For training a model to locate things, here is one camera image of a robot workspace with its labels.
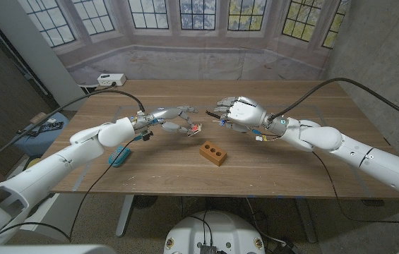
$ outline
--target blue object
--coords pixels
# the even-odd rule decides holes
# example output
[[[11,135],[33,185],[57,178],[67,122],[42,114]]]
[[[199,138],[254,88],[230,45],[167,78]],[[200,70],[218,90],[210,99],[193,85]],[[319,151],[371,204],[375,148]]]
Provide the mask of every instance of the blue object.
[[[56,119],[56,122],[64,122],[63,128],[55,131],[39,133],[36,137],[24,136],[20,140],[17,140],[17,142],[14,143],[14,146],[30,157],[41,157],[69,122],[69,120],[61,113],[56,113],[51,118]],[[32,127],[33,124],[30,124],[25,127],[25,130]],[[33,131],[39,131],[39,127],[33,128]]]
[[[108,164],[112,165],[113,167],[118,167],[121,166],[122,162],[126,160],[126,158],[129,156],[131,153],[131,150],[126,148],[124,151],[122,151],[124,147],[120,145],[114,152],[111,154],[108,158]]]

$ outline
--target wooden table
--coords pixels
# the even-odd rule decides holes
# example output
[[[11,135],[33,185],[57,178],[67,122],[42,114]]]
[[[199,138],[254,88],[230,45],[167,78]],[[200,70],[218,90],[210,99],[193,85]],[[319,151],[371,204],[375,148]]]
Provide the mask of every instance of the wooden table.
[[[320,81],[243,81],[243,80],[128,80],[116,89],[139,98],[146,112],[158,107],[195,106],[190,113],[203,131],[187,138],[166,133],[153,126],[147,142],[129,145],[133,151],[126,162],[111,168],[91,193],[144,195],[206,195],[277,198],[335,198],[329,178],[320,161],[288,143],[255,141],[253,133],[242,134],[213,122],[206,114],[225,97],[246,96],[276,113],[295,102]],[[109,122],[122,107],[119,118],[134,116],[136,103],[123,95],[95,95],[78,113],[45,153],[44,157],[70,145],[69,138],[86,128]],[[395,152],[338,84],[327,85],[288,113],[296,119],[310,119],[333,126],[345,135],[387,152]],[[182,119],[173,120],[187,126]],[[199,155],[199,147],[209,140],[227,151],[227,159],[217,167]],[[115,148],[107,148],[95,159],[77,193],[84,193],[108,167]],[[399,198],[399,192],[385,186],[346,163],[318,152],[327,165],[341,198]],[[71,193],[84,167],[73,170],[52,189]]]

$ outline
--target wire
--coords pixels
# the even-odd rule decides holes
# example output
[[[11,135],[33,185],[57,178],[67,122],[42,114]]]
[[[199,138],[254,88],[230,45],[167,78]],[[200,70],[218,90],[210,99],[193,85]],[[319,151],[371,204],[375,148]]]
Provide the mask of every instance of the wire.
[[[342,212],[343,216],[345,216],[347,219],[349,219],[349,220],[351,220],[351,221],[354,221],[354,222],[392,223],[392,224],[399,224],[399,221],[353,219],[353,218],[349,217],[349,216],[343,211],[342,205],[340,204],[340,199],[339,199],[339,197],[338,197],[338,192],[335,190],[334,182],[333,182],[333,179],[331,178],[331,175],[329,174],[328,168],[326,167],[326,165],[325,165],[325,163],[323,162],[323,160],[321,160],[321,158],[320,158],[315,152],[312,152],[312,153],[320,160],[320,162],[322,163],[322,165],[325,167],[326,173],[328,174],[329,181],[331,182],[331,185],[333,186],[335,199],[338,201],[339,209],[340,209],[340,212]]]
[[[210,226],[208,225],[208,223],[205,220],[198,218],[196,216],[193,216],[193,215],[189,215],[189,217],[194,218],[194,219],[199,219],[200,221],[202,221],[203,223],[205,223],[207,225],[208,230],[210,232],[210,245],[212,245],[212,242],[213,242],[212,229],[210,229]],[[206,230],[205,229],[204,229],[204,245],[206,245]]]
[[[88,97],[91,96],[91,95],[98,95],[98,94],[103,93],[103,92],[113,92],[113,93],[119,93],[119,94],[121,94],[121,95],[126,95],[126,96],[128,96],[128,97],[130,97],[130,98],[136,100],[136,102],[138,103],[138,106],[140,107],[140,110],[141,110],[142,112],[145,111],[145,110],[144,110],[144,107],[143,107],[143,104],[141,104],[140,100],[139,100],[138,98],[134,97],[133,95],[127,93],[127,92],[122,92],[122,91],[118,91],[118,90],[99,90],[99,91],[94,91],[94,92],[91,92],[90,94],[83,95],[83,96],[80,96],[80,97],[78,97],[78,98],[76,98],[76,99],[73,99],[73,100],[71,100],[70,102],[68,102],[67,104],[65,104],[65,105],[63,105],[63,106],[61,106],[61,107],[59,107],[58,109],[55,109],[52,113],[46,115],[41,121],[35,123],[35,125],[34,125],[32,128],[29,128],[28,130],[22,132],[20,135],[18,135],[17,137],[15,137],[14,139],[12,139],[9,143],[7,143],[7,144],[4,145],[2,148],[0,148],[0,153],[2,153],[6,148],[12,146],[15,142],[17,142],[17,140],[19,140],[19,139],[21,139],[23,136],[27,135],[30,131],[32,131],[32,129],[34,129],[35,127],[40,126],[40,125],[43,124],[43,123],[45,123],[48,119],[50,119],[50,117],[52,117],[52,116],[55,115],[56,113],[60,112],[63,108],[65,108],[65,107],[67,107],[67,106],[69,106],[69,105],[71,105],[71,104],[73,104],[73,103],[75,103],[75,102],[78,102],[78,101],[80,101],[80,100],[82,100],[82,99],[88,98]]]
[[[49,224],[42,223],[42,222],[23,222],[23,223],[19,223],[19,224],[16,224],[16,225],[13,225],[13,226],[10,226],[10,227],[7,227],[7,228],[1,230],[1,231],[0,231],[0,235],[1,235],[2,233],[4,233],[4,232],[8,231],[8,230],[11,230],[11,229],[13,229],[13,228],[15,228],[15,227],[23,226],[23,225],[48,226],[49,228],[54,229],[54,230],[58,231],[59,233],[63,234],[63,236],[66,237],[67,240],[69,240],[69,243],[71,242],[71,237],[68,236],[66,233],[64,233],[61,229],[59,229],[59,228],[57,228],[57,227],[55,227],[55,226],[49,225]]]
[[[73,233],[73,227],[75,226],[75,222],[77,221],[78,218],[78,214],[80,213],[80,209],[81,209],[81,205],[83,204],[83,201],[85,201],[86,196],[89,194],[89,192],[91,191],[91,189],[94,187],[94,185],[107,173],[108,169],[110,169],[113,165],[113,163],[117,160],[117,158],[119,158],[119,155],[121,155],[121,153],[127,148],[128,145],[130,145],[130,143],[132,143],[133,141],[135,141],[135,139],[130,140],[130,142],[127,143],[127,145],[122,149],[122,151],[116,156],[116,158],[114,158],[113,162],[108,166],[107,170],[105,170],[105,172],[103,172],[103,174],[91,185],[91,187],[89,187],[88,191],[86,191],[86,194],[83,196],[83,199],[80,202],[80,205],[78,206],[78,210],[77,210],[77,214],[75,215],[75,218],[73,219],[73,223],[72,223],[72,227],[71,227],[71,234],[70,234],[70,238],[72,238],[72,233]]]
[[[277,113],[277,114],[272,114],[271,116],[268,117],[268,121],[272,121],[274,120],[276,117],[278,116],[282,116],[283,114],[287,113],[288,111],[290,111],[291,109],[295,108],[296,106],[298,106],[298,104],[300,104],[302,101],[304,101],[307,97],[309,97],[310,95],[312,95],[315,91],[317,91],[318,89],[322,88],[323,86],[332,83],[334,81],[345,81],[348,83],[351,83],[353,85],[356,85],[357,87],[365,90],[366,92],[368,92],[369,94],[375,96],[377,99],[381,100],[382,102],[386,103],[388,106],[392,107],[393,109],[399,111],[399,106],[395,105],[392,102],[389,102],[386,98],[382,97],[381,95],[379,95],[378,93],[376,93],[375,91],[369,89],[368,87],[366,87],[365,85],[358,83],[354,80],[350,80],[349,78],[331,78],[330,80],[327,80],[325,82],[322,82],[320,84],[318,84],[316,87],[312,88],[310,91],[308,91],[303,97],[301,97],[300,99],[298,99],[294,104],[290,105],[288,108],[282,110],[281,112]]]
[[[256,229],[257,229],[257,231],[258,231],[259,233],[261,233],[263,236],[265,236],[266,238],[271,239],[271,240],[273,240],[273,241],[277,241],[278,243],[281,243],[282,246],[286,246],[287,243],[284,242],[283,240],[279,240],[279,239],[277,239],[277,238],[271,237],[271,236],[269,236],[268,234],[263,233],[263,232],[259,229],[259,227],[258,227],[258,225],[257,225],[257,221],[256,221],[256,216],[254,216],[253,207],[251,206],[251,203],[249,202],[249,199],[248,199],[248,198],[246,198],[246,201],[248,202],[249,209],[251,209],[251,214],[253,215],[253,220],[254,220],[254,223],[256,224]]]

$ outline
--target power strip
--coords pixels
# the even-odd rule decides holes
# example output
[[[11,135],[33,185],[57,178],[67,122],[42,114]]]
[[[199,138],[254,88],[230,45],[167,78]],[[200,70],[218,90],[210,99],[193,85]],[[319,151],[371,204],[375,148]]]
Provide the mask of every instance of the power strip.
[[[126,76],[124,74],[101,74],[97,81],[101,86],[110,86],[113,82],[116,82],[117,86],[122,86],[126,82]]]

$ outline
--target white robotic arm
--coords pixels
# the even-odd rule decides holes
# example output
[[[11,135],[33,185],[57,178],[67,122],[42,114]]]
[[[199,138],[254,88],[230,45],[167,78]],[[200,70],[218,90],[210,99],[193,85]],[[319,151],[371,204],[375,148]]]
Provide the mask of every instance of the white robotic arm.
[[[271,121],[261,105],[246,97],[226,98],[218,102],[215,111],[224,112],[221,116],[223,126],[240,132],[263,126],[300,150],[322,149],[399,191],[398,156],[347,137],[335,128],[283,116]]]
[[[71,145],[37,163],[19,175],[0,183],[0,231],[22,223],[49,191],[75,168],[84,165],[105,152],[104,147],[115,147],[126,140],[149,140],[150,126],[160,124],[165,131],[193,135],[201,130],[185,112],[197,111],[193,107],[160,108],[150,114],[139,111],[136,117],[104,123],[73,135]],[[165,119],[177,116],[185,119],[189,128]],[[0,234],[0,244],[15,234],[18,227]]]

